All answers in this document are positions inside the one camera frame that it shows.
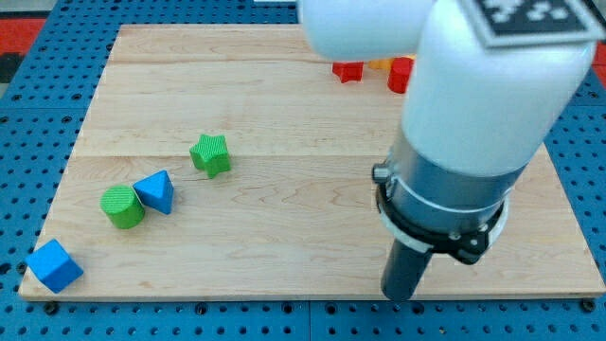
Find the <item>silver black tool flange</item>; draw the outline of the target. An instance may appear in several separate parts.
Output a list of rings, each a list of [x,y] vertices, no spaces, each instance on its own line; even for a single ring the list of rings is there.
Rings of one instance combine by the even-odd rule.
[[[477,263],[505,227],[508,195],[523,170],[457,172],[423,156],[399,132],[385,161],[373,167],[377,207],[394,236],[391,256],[424,262],[448,254]]]

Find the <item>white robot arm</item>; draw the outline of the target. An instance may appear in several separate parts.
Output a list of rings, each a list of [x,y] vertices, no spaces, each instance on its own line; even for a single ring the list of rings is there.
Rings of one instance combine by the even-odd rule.
[[[297,10],[330,61],[415,56],[396,140],[372,170],[394,237],[383,293],[411,297],[434,254],[478,262],[592,64],[598,14],[582,1],[304,0]]]

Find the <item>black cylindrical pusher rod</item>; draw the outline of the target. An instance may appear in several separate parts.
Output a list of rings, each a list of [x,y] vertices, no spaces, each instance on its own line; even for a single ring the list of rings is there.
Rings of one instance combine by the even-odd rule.
[[[383,294],[393,301],[408,300],[415,293],[432,256],[431,252],[420,253],[395,240],[383,269]]]

